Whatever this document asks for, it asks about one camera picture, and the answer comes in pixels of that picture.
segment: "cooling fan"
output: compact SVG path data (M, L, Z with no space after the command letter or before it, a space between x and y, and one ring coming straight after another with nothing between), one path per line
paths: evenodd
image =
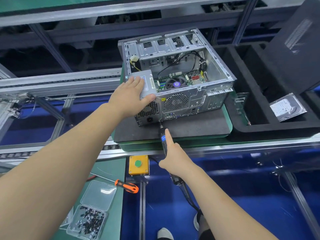
M170 78L166 81L166 87L167 89L172 88L181 88L187 86L186 80L183 76L179 76L176 78Z

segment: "person's right hand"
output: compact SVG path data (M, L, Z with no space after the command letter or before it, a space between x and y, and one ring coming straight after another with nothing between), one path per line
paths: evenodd
M180 145L174 143L168 129L165 130L165 139L167 141L168 153L166 158L159 162L159 166L183 179L194 168L195 164Z

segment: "motherboard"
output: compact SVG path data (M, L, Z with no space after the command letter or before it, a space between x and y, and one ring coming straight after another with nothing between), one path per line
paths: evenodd
M203 72L195 70L192 72L176 72L169 76L157 77L154 79L154 84L157 92L162 92L168 89L182 88L207 83L208 80Z

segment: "orange screwdriver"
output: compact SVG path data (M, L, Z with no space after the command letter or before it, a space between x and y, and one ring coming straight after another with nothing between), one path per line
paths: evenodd
M114 183L115 186L118 186L118 187L121 187L121 188L124 188L125 191L129 192L129 193L138 193L139 191L139 188L138 186L136 186L135 184L132 184L132 183L125 183L125 182L122 182L121 180L117 179L116 181L113 181L111 179L108 179L106 177L102 177L98 174L94 174L94 173L90 173L90 174L93 174L94 176L97 176L97 177L100 177L102 179L105 179L105 180L109 180L111 182Z

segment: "red tool handle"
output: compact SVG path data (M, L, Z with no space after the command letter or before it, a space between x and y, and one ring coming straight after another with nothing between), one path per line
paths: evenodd
M114 183L115 186L119 186L125 189L125 191L128 191L129 193L138 193L139 188L138 186L136 186L135 184L131 184L131 183L125 183L122 182L121 180L117 179Z

